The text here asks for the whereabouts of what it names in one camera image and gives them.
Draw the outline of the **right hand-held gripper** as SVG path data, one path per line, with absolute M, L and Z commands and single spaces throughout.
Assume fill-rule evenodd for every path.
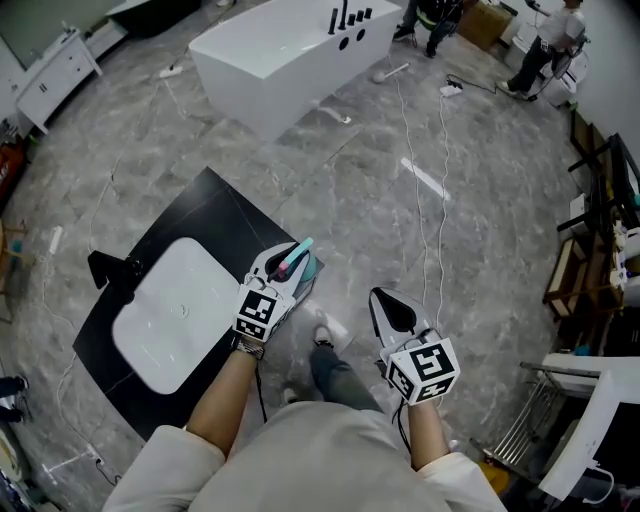
M 382 376 L 402 399 L 413 406 L 448 394 L 460 366 L 451 340 L 427 328 L 424 307 L 395 289 L 374 287 L 369 311 L 376 336 L 389 346 L 380 351 Z

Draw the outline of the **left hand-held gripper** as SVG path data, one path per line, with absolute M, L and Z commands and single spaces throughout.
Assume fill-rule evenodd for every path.
M 284 259 L 298 246 L 285 242 L 257 255 L 237 295 L 233 330 L 253 341 L 266 343 L 311 292 L 323 264 L 317 258 L 298 258 L 284 276 L 279 270 Z

